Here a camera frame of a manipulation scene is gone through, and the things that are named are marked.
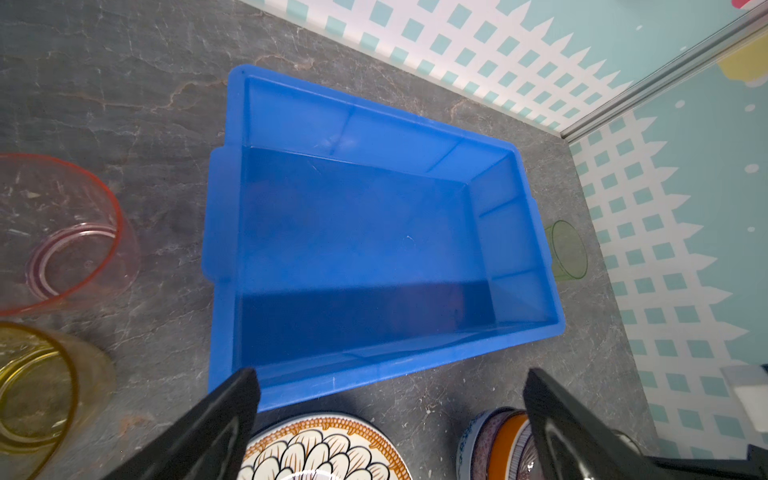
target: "yellow glass cup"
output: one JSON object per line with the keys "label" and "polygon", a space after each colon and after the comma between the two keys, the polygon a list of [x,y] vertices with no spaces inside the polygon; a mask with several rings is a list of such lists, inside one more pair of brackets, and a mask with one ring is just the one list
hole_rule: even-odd
{"label": "yellow glass cup", "polygon": [[106,408],[112,361],[64,333],[0,322],[0,472],[36,477]]}

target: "gray marble countertop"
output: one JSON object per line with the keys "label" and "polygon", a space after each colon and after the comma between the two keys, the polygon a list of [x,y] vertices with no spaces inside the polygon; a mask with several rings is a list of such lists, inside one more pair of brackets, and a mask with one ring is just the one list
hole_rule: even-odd
{"label": "gray marble countertop", "polygon": [[656,452],[656,432],[563,140],[234,0],[0,2],[0,151],[96,173],[141,243],[131,289],[99,309],[22,319],[114,360],[118,391],[53,478],[100,478],[207,390],[213,287],[200,271],[208,158],[223,143],[227,73],[255,64],[517,145],[545,224],[585,240],[590,270],[558,284],[563,336],[260,414],[359,415],[413,476],[452,478],[456,442],[482,410],[522,406],[541,366],[609,426]]}

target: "red-rimmed plastic bowl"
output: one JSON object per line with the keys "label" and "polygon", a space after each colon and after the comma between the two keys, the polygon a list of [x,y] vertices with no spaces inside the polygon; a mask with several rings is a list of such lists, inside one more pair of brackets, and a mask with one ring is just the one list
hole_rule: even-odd
{"label": "red-rimmed plastic bowl", "polygon": [[139,261],[118,199],[95,175],[45,155],[0,154],[0,316],[109,300]]}

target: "decorative plate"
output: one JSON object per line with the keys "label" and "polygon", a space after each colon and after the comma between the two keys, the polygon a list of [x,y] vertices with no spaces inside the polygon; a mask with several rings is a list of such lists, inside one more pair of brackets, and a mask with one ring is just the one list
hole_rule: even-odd
{"label": "decorative plate", "polygon": [[339,413],[302,415],[257,434],[237,480],[411,480],[376,427]]}

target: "yellow shape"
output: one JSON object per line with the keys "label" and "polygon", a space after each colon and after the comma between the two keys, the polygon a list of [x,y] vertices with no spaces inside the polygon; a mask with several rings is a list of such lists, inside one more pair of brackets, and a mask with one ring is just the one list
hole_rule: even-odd
{"label": "yellow shape", "polygon": [[768,75],[768,34],[761,35],[757,40],[722,58],[717,64],[731,80],[746,84],[763,80]]}

